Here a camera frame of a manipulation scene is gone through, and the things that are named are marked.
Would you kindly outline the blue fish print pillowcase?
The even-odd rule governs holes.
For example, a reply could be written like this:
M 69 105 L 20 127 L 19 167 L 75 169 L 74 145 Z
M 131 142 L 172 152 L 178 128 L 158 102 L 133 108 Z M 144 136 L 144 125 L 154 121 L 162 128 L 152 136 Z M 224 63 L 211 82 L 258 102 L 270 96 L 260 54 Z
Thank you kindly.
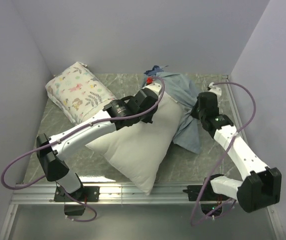
M 183 115 L 172 142 L 194 154 L 199 154 L 201 152 L 201 141 L 198 120 L 191 116 L 191 112 L 197 102 L 200 90 L 184 74 L 167 72 L 163 66 L 155 65 L 152 69 L 145 71 L 144 75 L 142 87 L 147 85 L 148 77 L 157 76 L 162 78 L 165 84 L 165 92 L 182 107 Z

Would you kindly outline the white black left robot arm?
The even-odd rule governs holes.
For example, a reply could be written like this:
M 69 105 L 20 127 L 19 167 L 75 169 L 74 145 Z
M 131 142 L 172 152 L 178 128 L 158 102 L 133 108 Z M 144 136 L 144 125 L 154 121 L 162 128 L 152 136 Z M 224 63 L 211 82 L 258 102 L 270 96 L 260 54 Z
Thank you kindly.
M 152 123 L 164 90 L 143 88 L 134 96 L 112 100 L 93 117 L 51 137 L 40 134 L 36 155 L 49 182 L 56 182 L 72 201 L 84 195 L 83 183 L 65 163 L 70 155 L 86 144 L 138 122 Z

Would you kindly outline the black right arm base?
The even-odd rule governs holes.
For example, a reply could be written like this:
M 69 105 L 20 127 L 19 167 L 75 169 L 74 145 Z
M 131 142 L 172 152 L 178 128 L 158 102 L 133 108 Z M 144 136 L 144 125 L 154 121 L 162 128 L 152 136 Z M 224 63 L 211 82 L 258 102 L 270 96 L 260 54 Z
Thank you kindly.
M 188 185 L 186 189 L 183 189 L 182 191 L 188 195 L 189 202 L 195 202 L 197 200 L 197 197 L 201 193 L 201 188 L 202 185 L 200 184 Z M 206 215 L 228 199 L 229 198 L 225 195 L 214 193 L 211 185 L 208 184 L 203 191 L 203 194 L 200 199 L 201 210 Z

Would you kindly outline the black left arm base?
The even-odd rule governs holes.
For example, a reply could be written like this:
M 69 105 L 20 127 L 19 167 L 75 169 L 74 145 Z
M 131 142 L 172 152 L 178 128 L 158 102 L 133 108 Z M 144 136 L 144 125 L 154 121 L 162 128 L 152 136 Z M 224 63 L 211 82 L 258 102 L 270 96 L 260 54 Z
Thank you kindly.
M 97 203 L 99 201 L 99 195 L 99 186 L 83 186 L 76 192 L 68 194 L 66 194 L 63 187 L 57 186 L 53 201 L 55 203 L 64 204 L 64 214 L 70 220 L 75 222 L 91 222 L 97 218 L 98 214 L 89 204 Z M 79 219 L 87 210 L 93 213 L 93 217 L 88 220 Z

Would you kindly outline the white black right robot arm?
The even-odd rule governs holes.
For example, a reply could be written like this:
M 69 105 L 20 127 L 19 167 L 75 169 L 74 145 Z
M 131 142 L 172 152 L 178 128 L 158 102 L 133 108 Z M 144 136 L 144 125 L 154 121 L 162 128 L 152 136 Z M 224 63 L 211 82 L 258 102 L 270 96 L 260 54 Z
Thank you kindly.
M 216 93 L 200 93 L 191 116 L 200 120 L 203 129 L 227 152 L 241 175 L 241 180 L 231 179 L 222 174 L 211 175 L 203 187 L 203 194 L 207 199 L 214 200 L 219 195 L 232 198 L 238 201 L 247 213 L 280 201 L 281 172 L 260 160 L 239 136 L 231 119 L 219 113 Z

